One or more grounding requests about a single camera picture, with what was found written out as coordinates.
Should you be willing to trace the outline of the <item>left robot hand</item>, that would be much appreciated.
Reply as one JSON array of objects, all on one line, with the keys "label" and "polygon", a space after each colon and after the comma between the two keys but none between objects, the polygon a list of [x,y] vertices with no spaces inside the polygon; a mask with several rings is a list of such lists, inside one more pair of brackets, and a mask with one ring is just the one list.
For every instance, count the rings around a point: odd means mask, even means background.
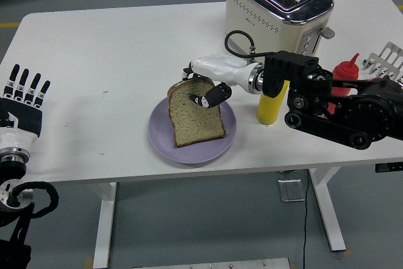
[{"label": "left robot hand", "polygon": [[42,75],[37,73],[27,85],[29,70],[14,65],[1,90],[1,149],[29,152],[42,130],[42,105],[50,87],[46,80],[37,89]]}]

